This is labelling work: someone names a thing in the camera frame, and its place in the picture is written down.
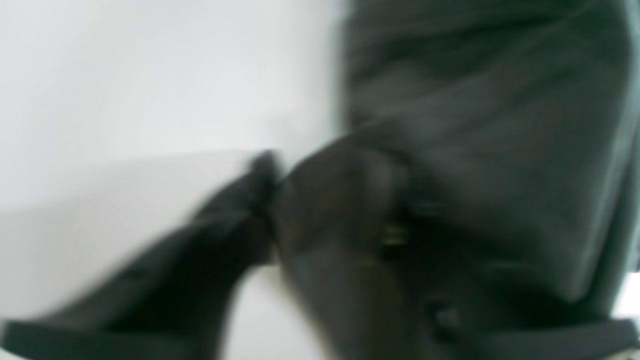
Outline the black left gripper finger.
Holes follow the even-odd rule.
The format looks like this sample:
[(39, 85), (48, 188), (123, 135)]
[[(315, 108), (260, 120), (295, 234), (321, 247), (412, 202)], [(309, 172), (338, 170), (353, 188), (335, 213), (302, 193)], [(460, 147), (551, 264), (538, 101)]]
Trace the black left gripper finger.
[(280, 171), (247, 172), (102, 285), (57, 311), (8, 320), (1, 348), (28, 360), (215, 360), (244, 273), (271, 259), (268, 203)]

